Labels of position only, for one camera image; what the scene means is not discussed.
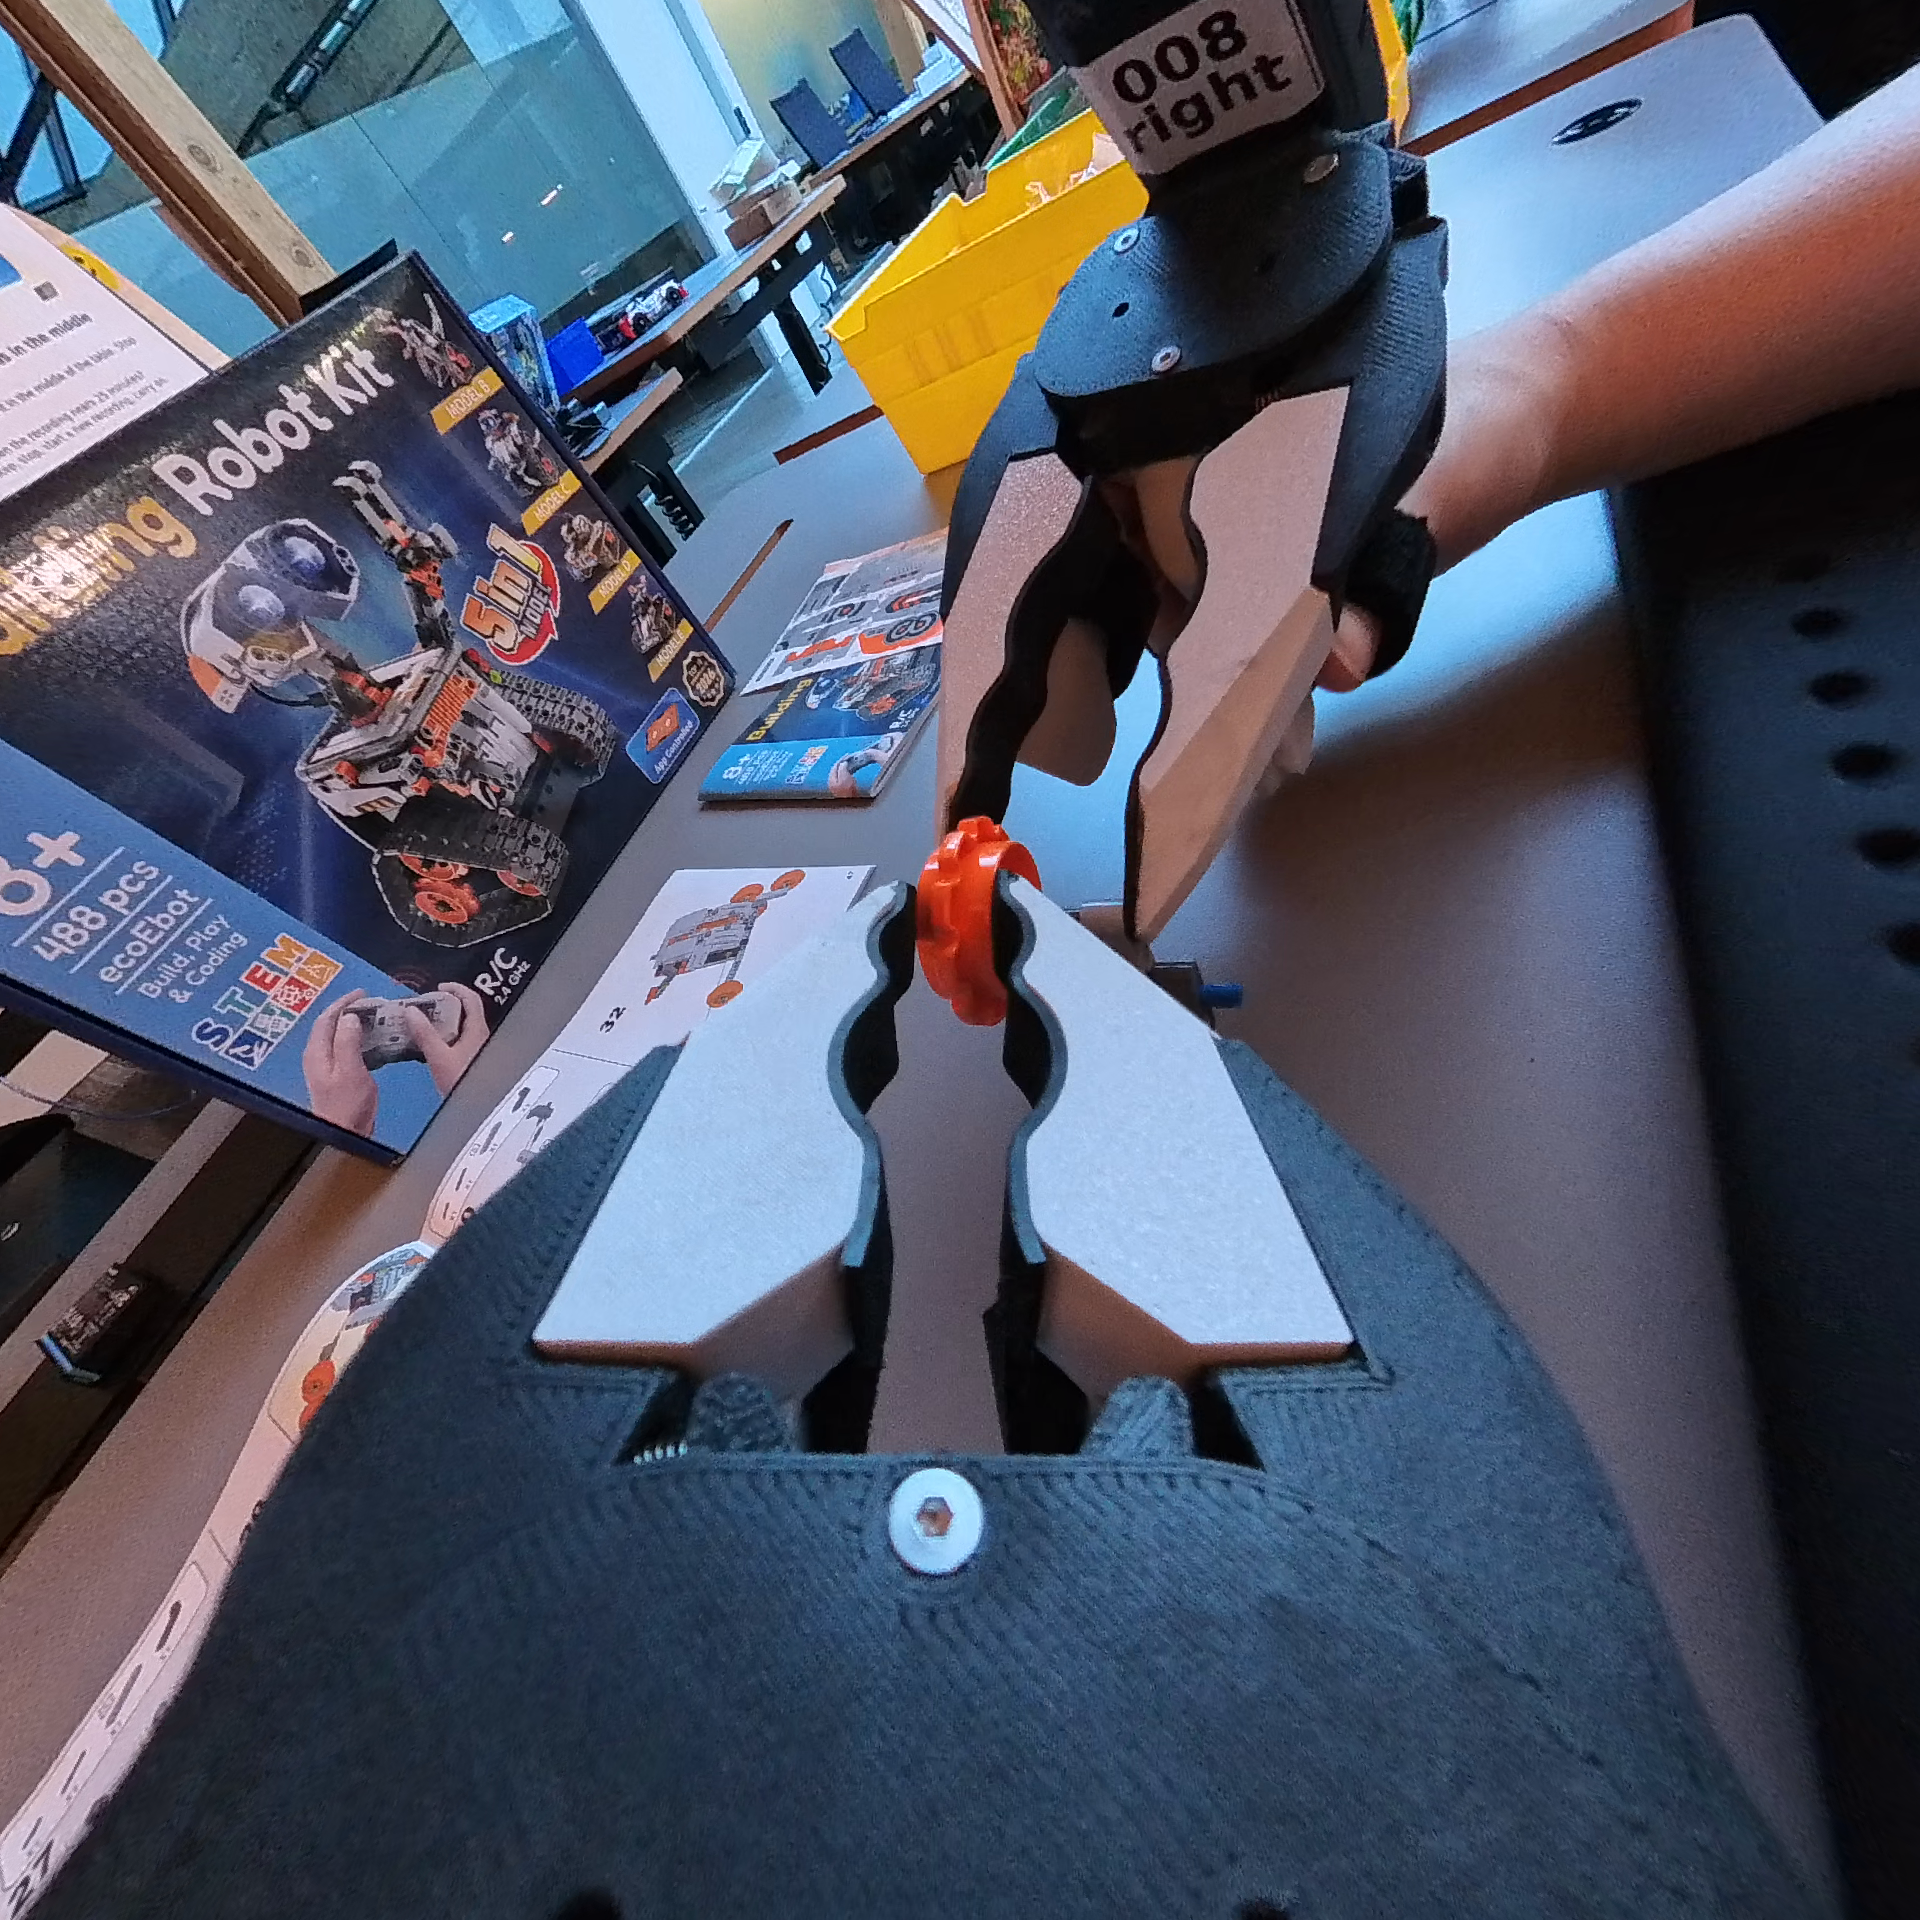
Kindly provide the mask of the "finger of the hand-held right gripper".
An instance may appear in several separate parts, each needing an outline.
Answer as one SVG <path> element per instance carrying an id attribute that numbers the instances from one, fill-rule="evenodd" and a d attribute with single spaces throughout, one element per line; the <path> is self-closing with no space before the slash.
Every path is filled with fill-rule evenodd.
<path id="1" fill-rule="evenodd" d="M 987 518 L 944 614 L 944 685 L 935 750 L 935 834 L 975 813 L 995 820 L 1007 794 L 964 806 L 960 789 L 970 766 L 970 730 L 1009 656 L 1010 624 L 1025 586 L 1068 537 L 1083 502 L 1083 484 L 1051 450 L 1013 460 L 996 482 Z"/>
<path id="2" fill-rule="evenodd" d="M 1335 614 L 1312 565 L 1347 388 L 1266 404 L 1194 469 L 1196 605 L 1164 663 L 1164 721 L 1136 769 L 1133 933 L 1189 897 L 1280 754 L 1328 661 Z"/>

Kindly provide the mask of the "orange wheel grey beam assembly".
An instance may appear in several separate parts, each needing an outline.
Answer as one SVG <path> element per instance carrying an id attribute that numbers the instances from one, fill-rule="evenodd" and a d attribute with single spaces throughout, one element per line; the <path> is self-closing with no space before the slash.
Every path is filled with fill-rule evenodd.
<path id="1" fill-rule="evenodd" d="M 920 967 L 964 1024 L 993 1025 L 1009 1009 L 993 919 L 1001 874 L 1040 882 L 1033 854 L 1001 822 L 977 813 L 949 830 L 920 878 Z M 1207 1024 L 1242 1008 L 1239 983 L 1207 983 L 1196 961 L 1162 961 L 1132 937 L 1120 903 L 1089 903 L 1073 916 Z"/>

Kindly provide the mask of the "grey desk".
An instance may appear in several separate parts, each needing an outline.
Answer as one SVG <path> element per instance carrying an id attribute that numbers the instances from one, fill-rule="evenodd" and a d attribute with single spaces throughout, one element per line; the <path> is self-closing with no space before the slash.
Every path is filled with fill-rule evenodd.
<path id="1" fill-rule="evenodd" d="M 1668 38 L 1432 159 L 1464 332 L 1681 220 L 1817 126 L 1761 24 Z M 753 669 L 828 560 L 947 517 L 881 425 L 707 510 L 672 577 Z M 320 1150 L 4 1569 L 4 1826 L 164 1599 L 332 1289 L 417 1236 L 453 1159 L 680 868 L 933 844 L 933 741 L 866 806 L 699 806 L 704 742 L 395 1167 Z M 1380 681 L 1324 695 L 1307 774 L 1249 813 L 1157 940 L 1239 981 L 1256 1047 L 1491 1284 L 1572 1402 L 1701 1702 L 1821 1895 L 1840 1893 L 1725 1271 L 1682 958 L 1601 495 L 1441 577 Z M 896 1289 L 874 1440 L 1000 1442 L 981 1313 L 1025 1111 L 1000 1041 L 920 983 L 875 1126 Z"/>

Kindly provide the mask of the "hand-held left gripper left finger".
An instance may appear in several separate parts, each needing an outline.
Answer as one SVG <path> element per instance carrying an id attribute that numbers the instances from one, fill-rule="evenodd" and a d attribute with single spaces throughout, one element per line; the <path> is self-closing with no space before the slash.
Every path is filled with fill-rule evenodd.
<path id="1" fill-rule="evenodd" d="M 539 1353 L 746 1374 L 804 1445 L 869 1445 L 892 1302 L 875 1095 L 898 1070 L 915 889 L 892 882 L 680 1048 L 562 1271 Z"/>

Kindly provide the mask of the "person's right hand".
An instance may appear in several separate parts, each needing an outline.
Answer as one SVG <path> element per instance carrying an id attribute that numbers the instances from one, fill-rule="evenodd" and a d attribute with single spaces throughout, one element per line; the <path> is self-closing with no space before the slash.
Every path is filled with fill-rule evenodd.
<path id="1" fill-rule="evenodd" d="M 1448 570 L 1492 541 L 1501 528 L 1569 495 L 1579 473 L 1605 479 L 1617 463 L 1593 463 L 1597 440 L 1589 426 L 1592 407 L 1569 372 L 1552 372 L 1546 340 L 1528 348 L 1496 327 L 1453 348 L 1448 368 L 1448 423 L 1436 453 L 1400 505 L 1388 576 L 1417 574 L 1410 553 L 1419 541 L 1403 521 L 1421 521 L 1434 546 L 1428 574 Z M 1328 663 L 1316 685 L 1353 690 L 1385 672 L 1403 652 L 1400 610 L 1388 617 L 1355 596 L 1345 607 Z M 1268 799 L 1312 756 L 1312 695 L 1295 714 L 1276 756 L 1256 783 L 1256 801 Z"/>

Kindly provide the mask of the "yellow plastic bin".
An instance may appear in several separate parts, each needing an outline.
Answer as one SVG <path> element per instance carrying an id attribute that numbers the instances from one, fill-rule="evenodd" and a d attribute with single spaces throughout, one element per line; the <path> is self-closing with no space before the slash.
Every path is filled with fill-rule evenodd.
<path id="1" fill-rule="evenodd" d="M 829 325 L 915 463 L 972 453 L 1061 290 L 1147 194 L 1242 134 L 1401 124 L 1425 4 L 1026 4 L 1028 41 L 1089 89 L 1120 162 L 1040 206 L 1015 154 L 947 199 Z"/>

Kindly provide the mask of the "printed sticker sheet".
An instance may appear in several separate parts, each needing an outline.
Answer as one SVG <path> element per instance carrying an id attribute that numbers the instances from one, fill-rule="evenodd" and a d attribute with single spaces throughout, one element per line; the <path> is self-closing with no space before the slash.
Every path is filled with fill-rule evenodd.
<path id="1" fill-rule="evenodd" d="M 740 693 L 940 642 L 944 551 L 935 533 L 828 565 Z"/>

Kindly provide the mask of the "clear plastic bag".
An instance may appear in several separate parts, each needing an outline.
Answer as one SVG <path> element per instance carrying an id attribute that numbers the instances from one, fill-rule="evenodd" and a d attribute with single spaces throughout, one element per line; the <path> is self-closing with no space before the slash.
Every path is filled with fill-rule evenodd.
<path id="1" fill-rule="evenodd" d="M 1119 162 L 1120 149 L 1090 111 L 1074 116 L 1015 154 L 1026 206 L 1059 199 Z"/>

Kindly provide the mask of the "blue closed booklet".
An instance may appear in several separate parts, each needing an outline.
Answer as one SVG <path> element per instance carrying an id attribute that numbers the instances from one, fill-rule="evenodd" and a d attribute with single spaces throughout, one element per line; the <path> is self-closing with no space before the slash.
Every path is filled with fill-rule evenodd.
<path id="1" fill-rule="evenodd" d="M 704 804 L 872 799 L 937 706 L 944 649 L 804 673 L 721 751 Z"/>

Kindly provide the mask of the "person's right forearm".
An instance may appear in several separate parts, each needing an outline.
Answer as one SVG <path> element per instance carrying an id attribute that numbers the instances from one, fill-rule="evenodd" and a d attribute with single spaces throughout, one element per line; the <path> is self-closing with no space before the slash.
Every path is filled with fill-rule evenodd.
<path id="1" fill-rule="evenodd" d="M 1917 380 L 1917 74 L 1501 327 L 1520 518 Z"/>

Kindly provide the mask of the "white printed paper sheet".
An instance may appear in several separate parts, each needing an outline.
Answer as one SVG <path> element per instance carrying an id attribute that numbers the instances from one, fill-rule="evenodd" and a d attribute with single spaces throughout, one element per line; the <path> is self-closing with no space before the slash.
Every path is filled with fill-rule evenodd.
<path id="1" fill-rule="evenodd" d="M 225 361 L 77 240 L 3 206 L 3 497 Z"/>

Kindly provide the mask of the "blue robot kit box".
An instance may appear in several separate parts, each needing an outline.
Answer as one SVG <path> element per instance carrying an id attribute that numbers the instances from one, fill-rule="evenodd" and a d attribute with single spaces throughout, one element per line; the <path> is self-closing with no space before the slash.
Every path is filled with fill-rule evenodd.
<path id="1" fill-rule="evenodd" d="M 4 502 L 4 1000 L 399 1161 L 732 690 L 402 256 Z"/>

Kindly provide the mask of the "small black device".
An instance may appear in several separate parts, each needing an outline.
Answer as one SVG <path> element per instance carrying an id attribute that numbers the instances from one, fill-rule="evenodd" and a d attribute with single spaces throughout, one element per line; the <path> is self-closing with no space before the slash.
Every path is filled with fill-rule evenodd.
<path id="1" fill-rule="evenodd" d="M 153 1277 L 113 1263 L 36 1336 L 36 1346 L 67 1381 L 98 1384 L 138 1343 L 155 1298 Z"/>

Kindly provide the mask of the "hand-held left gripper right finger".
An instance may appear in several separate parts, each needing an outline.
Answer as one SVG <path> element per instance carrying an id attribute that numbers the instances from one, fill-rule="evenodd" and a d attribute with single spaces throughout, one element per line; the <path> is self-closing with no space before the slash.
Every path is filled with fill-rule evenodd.
<path id="1" fill-rule="evenodd" d="M 1073 1450 L 1127 1377 L 1345 1360 L 1353 1330 L 1212 1025 L 1236 990 L 1136 961 L 1007 874 L 993 958 L 1009 985 L 1015 1134 L 987 1313 L 1001 1437 Z"/>

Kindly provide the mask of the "open white instruction booklet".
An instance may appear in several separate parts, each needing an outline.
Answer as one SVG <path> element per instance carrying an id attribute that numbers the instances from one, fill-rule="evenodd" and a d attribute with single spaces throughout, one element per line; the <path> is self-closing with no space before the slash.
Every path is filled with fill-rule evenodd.
<path id="1" fill-rule="evenodd" d="M 559 1037 L 443 1173 L 420 1233 L 362 1263 L 307 1324 L 209 1522 L 77 1730 L 4 1829 L 4 1914 L 24 1914 L 131 1768 L 205 1634 L 259 1503 L 418 1268 L 546 1142 L 652 1048 L 680 1044 L 779 958 L 834 920 L 874 865 L 677 871 Z"/>

